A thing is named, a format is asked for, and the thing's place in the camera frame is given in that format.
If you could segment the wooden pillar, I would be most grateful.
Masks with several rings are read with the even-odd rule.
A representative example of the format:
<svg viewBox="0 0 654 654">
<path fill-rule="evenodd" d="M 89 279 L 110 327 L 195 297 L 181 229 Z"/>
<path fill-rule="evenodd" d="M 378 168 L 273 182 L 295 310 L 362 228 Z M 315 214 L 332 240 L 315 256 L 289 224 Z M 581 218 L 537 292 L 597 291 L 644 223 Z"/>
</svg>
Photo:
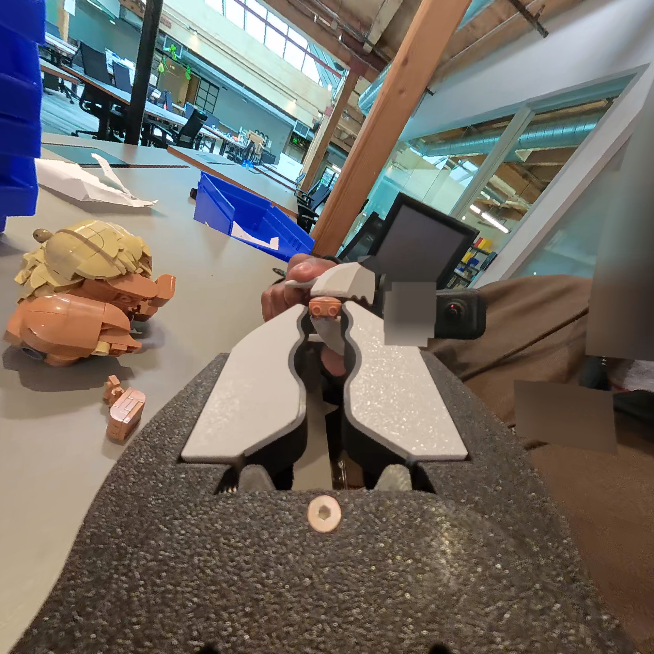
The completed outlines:
<svg viewBox="0 0 654 654">
<path fill-rule="evenodd" d="M 420 4 L 313 229 L 315 254 L 337 254 L 469 5 Z"/>
<path fill-rule="evenodd" d="M 309 191 L 331 141 L 331 137 L 338 126 L 341 115 L 348 104 L 348 100 L 355 89 L 361 73 L 364 73 L 364 71 L 365 65 L 363 63 L 357 60 L 353 61 L 347 74 L 343 77 L 343 82 L 339 84 L 335 101 L 329 109 L 325 110 L 321 125 L 309 146 L 301 170 L 300 191 L 304 193 Z"/>
</svg>

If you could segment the black office chair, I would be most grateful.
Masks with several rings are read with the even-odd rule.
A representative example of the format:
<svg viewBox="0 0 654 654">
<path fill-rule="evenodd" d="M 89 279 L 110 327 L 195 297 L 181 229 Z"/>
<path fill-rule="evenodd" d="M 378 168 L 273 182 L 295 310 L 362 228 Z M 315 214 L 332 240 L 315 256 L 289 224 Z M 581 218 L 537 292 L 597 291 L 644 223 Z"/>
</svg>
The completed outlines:
<svg viewBox="0 0 654 654">
<path fill-rule="evenodd" d="M 368 256 L 383 224 L 384 220 L 379 217 L 376 211 L 373 211 L 338 253 L 337 258 L 341 262 L 349 263 L 357 262 L 359 259 Z"/>
<path fill-rule="evenodd" d="M 186 123 L 174 138 L 174 145 L 186 149 L 200 148 L 201 137 L 200 131 L 205 126 L 207 114 L 198 110 L 194 105 L 186 103 L 184 105 Z"/>
</svg>

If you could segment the white paper sheet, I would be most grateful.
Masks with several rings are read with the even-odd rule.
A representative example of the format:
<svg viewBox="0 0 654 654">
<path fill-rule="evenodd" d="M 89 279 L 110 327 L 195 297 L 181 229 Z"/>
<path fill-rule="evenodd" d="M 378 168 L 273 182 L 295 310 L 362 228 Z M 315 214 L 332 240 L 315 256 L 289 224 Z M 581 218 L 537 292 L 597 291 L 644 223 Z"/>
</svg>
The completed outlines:
<svg viewBox="0 0 654 654">
<path fill-rule="evenodd" d="M 279 238 L 273 237 L 269 241 L 258 239 L 257 237 L 246 232 L 236 221 L 233 221 L 230 236 L 240 241 L 249 243 L 257 248 L 263 248 L 272 251 L 279 250 Z"/>
</svg>

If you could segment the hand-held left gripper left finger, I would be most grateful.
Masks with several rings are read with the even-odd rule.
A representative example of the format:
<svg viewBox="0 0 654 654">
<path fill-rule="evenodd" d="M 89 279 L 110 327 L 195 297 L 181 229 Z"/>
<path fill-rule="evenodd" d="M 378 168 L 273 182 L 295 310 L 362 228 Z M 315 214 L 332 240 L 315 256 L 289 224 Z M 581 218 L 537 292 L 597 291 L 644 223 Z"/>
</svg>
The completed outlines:
<svg viewBox="0 0 654 654">
<path fill-rule="evenodd" d="M 306 425 L 296 356 L 307 307 L 295 305 L 231 351 L 181 451 L 186 463 L 236 464 Z"/>
</svg>

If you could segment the person's brown jacket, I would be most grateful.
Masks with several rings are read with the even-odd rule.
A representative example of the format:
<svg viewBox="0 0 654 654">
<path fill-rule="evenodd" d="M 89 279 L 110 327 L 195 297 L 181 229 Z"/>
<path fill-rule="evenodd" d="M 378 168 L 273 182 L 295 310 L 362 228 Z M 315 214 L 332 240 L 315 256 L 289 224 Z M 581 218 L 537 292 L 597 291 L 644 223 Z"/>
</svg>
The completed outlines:
<svg viewBox="0 0 654 654">
<path fill-rule="evenodd" d="M 481 287 L 486 331 L 433 340 L 428 351 L 515 429 L 514 382 L 610 390 L 619 396 L 616 454 L 527 449 L 562 509 L 586 568 L 637 652 L 653 652 L 653 362 L 585 353 L 592 281 L 542 275 Z"/>
</svg>

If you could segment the large black screen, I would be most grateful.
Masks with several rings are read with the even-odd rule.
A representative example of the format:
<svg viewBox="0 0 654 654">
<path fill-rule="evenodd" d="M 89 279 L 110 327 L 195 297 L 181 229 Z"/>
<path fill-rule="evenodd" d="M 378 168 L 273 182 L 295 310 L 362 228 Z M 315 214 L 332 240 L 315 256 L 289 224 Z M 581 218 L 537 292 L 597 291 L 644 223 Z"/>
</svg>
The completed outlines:
<svg viewBox="0 0 654 654">
<path fill-rule="evenodd" d="M 369 251 L 378 272 L 444 290 L 479 231 L 399 192 Z"/>
</svg>

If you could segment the small blue storage bin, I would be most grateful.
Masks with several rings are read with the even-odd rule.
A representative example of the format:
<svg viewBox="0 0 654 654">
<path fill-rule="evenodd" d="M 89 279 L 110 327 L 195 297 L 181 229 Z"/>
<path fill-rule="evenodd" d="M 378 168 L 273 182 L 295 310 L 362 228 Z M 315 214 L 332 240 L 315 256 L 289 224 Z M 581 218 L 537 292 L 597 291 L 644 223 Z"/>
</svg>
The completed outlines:
<svg viewBox="0 0 654 654">
<path fill-rule="evenodd" d="M 193 219 L 228 236 L 233 221 L 258 239 L 269 241 L 276 236 L 279 238 L 278 251 L 244 243 L 284 262 L 297 254 L 310 254 L 314 247 L 313 238 L 280 208 L 205 172 L 200 175 Z"/>
</svg>

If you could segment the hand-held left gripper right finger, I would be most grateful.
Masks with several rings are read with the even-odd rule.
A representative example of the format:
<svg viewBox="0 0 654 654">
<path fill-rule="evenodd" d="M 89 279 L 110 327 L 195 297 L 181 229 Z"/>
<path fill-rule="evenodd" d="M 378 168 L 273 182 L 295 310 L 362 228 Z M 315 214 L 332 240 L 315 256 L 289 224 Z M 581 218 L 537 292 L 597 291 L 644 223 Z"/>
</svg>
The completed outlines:
<svg viewBox="0 0 654 654">
<path fill-rule="evenodd" d="M 361 464 L 463 461 L 468 450 L 419 348 L 385 345 L 383 321 L 342 306 L 344 443 Z"/>
</svg>

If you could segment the torn white paper bag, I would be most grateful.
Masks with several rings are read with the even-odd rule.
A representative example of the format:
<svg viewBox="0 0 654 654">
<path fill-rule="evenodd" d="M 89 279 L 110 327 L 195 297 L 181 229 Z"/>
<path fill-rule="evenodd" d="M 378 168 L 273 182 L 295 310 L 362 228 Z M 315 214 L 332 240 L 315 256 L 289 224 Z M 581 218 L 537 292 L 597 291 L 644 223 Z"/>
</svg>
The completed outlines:
<svg viewBox="0 0 654 654">
<path fill-rule="evenodd" d="M 105 158 L 98 154 L 93 154 L 92 157 L 110 184 L 77 163 L 43 158 L 35 159 L 37 181 L 43 188 L 79 202 L 130 208 L 150 208 L 157 204 L 158 200 L 147 201 L 134 196 L 112 171 Z"/>
</svg>

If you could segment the tan brown brick toy figure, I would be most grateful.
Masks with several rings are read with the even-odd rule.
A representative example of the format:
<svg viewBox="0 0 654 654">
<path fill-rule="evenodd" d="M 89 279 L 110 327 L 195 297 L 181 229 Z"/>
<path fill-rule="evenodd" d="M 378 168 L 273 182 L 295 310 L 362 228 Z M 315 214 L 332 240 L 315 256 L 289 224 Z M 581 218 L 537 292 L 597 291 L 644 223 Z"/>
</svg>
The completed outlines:
<svg viewBox="0 0 654 654">
<path fill-rule="evenodd" d="M 55 367 L 139 352 L 132 323 L 148 321 L 176 289 L 173 275 L 152 277 L 145 241 L 99 219 L 40 228 L 33 238 L 38 247 L 22 257 L 14 279 L 21 295 L 3 339 Z"/>
</svg>

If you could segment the grey desk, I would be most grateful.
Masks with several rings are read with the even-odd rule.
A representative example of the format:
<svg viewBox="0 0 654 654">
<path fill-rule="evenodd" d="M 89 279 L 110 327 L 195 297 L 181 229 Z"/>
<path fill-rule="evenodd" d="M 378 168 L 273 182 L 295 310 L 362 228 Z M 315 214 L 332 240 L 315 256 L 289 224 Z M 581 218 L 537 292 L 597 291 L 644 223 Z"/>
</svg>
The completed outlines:
<svg viewBox="0 0 654 654">
<path fill-rule="evenodd" d="M 314 494 L 220 494 L 225 466 L 178 461 L 278 263 L 193 220 L 197 170 L 117 173 L 157 204 L 93 213 L 42 189 L 1 243 L 1 329 L 37 227 L 117 223 L 176 276 L 145 353 L 52 368 L 1 344 L 1 652 L 345 652 L 346 516 L 320 533 Z M 124 442 L 105 435 L 110 375 L 146 396 Z"/>
</svg>

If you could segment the brown rounded brick piece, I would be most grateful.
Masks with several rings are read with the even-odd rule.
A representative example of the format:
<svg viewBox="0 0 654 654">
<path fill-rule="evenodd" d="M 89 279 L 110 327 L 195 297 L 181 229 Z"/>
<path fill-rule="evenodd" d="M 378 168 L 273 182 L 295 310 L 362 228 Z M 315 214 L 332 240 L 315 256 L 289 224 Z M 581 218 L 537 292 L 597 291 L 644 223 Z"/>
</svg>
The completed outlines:
<svg viewBox="0 0 654 654">
<path fill-rule="evenodd" d="M 116 442 L 126 441 L 136 429 L 143 414 L 145 393 L 128 388 L 111 399 L 106 437 Z"/>
</svg>

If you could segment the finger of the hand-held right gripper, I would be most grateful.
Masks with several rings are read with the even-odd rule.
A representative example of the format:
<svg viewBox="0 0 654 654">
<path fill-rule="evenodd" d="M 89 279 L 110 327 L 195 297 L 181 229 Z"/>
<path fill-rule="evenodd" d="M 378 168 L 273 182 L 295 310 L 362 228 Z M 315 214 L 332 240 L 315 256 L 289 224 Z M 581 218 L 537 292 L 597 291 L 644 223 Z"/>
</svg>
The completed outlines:
<svg viewBox="0 0 654 654">
<path fill-rule="evenodd" d="M 375 274 L 358 263 L 337 264 L 308 282 L 285 282 L 292 288 L 307 289 L 309 301 L 317 296 L 330 296 L 371 306 L 375 299 Z"/>
</svg>

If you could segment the person's right hand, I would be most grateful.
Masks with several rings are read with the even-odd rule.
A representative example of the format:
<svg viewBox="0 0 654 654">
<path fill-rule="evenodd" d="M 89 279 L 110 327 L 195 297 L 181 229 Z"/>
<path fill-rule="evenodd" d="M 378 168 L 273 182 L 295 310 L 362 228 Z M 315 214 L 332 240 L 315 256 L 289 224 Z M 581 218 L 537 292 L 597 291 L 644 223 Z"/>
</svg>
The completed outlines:
<svg viewBox="0 0 654 654">
<path fill-rule="evenodd" d="M 297 254 L 288 264 L 286 281 L 308 282 L 321 276 L 326 270 L 339 264 L 335 257 L 319 257 L 310 254 Z M 308 290 L 292 288 L 286 282 L 278 282 L 265 290 L 261 297 L 262 316 L 270 321 L 296 304 L 308 304 Z M 343 355 L 334 352 L 327 345 L 321 349 L 321 362 L 325 371 L 333 377 L 344 377 L 347 373 Z"/>
</svg>

